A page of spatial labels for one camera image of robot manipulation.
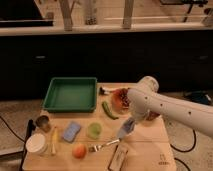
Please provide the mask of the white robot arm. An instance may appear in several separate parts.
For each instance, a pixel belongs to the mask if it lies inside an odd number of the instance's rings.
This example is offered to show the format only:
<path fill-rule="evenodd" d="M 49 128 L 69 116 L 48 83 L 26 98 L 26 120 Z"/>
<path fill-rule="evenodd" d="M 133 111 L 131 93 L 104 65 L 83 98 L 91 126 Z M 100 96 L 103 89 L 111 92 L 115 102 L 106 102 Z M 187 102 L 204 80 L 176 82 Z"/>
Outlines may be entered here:
<path fill-rule="evenodd" d="M 170 117 L 213 138 L 213 107 L 158 93 L 159 83 L 151 76 L 143 77 L 127 93 L 132 117 L 141 122 L 150 113 Z"/>

